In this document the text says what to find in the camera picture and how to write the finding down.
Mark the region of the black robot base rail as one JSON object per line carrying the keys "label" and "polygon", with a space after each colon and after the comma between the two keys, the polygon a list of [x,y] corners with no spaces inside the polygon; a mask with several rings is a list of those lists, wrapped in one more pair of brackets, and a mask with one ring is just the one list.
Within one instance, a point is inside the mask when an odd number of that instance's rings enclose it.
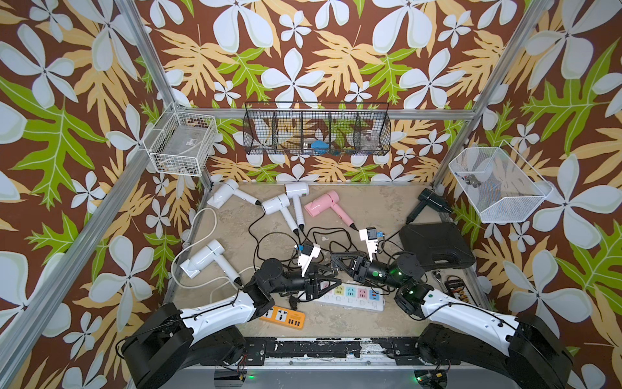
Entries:
{"label": "black robot base rail", "polygon": [[387,360],[391,366],[424,366],[417,337],[247,337],[244,355],[249,366],[265,366],[276,359],[370,362]]}

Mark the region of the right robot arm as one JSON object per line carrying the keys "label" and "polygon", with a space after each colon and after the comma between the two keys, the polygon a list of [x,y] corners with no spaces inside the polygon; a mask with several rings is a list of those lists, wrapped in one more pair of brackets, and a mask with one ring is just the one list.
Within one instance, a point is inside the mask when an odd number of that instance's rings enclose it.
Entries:
{"label": "right robot arm", "polygon": [[331,263],[360,284],[394,288],[395,302],[408,317],[429,320],[417,341],[428,363],[464,361],[521,388],[566,387],[573,357],[540,317],[500,314],[453,298],[423,282],[425,271],[413,254],[385,264],[364,252],[343,252],[333,254]]}

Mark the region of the white multicolour power strip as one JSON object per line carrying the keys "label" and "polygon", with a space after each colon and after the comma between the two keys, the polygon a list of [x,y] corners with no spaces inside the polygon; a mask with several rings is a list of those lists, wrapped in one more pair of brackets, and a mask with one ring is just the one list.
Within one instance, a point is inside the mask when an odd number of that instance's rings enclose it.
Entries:
{"label": "white multicolour power strip", "polygon": [[363,285],[341,284],[314,302],[347,309],[382,312],[385,300],[380,293]]}

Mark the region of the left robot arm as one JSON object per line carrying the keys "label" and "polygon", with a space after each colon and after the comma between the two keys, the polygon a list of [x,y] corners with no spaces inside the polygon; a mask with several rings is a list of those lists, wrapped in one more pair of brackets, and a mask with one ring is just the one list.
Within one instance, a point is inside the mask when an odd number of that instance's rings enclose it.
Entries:
{"label": "left robot arm", "polygon": [[188,366],[240,359],[245,341],[236,325],[264,316],[275,305],[274,294],[303,293],[313,301],[341,284],[315,271],[287,271],[278,259],[268,259],[231,298],[183,310],[165,304],[117,348],[137,388],[159,388]]}

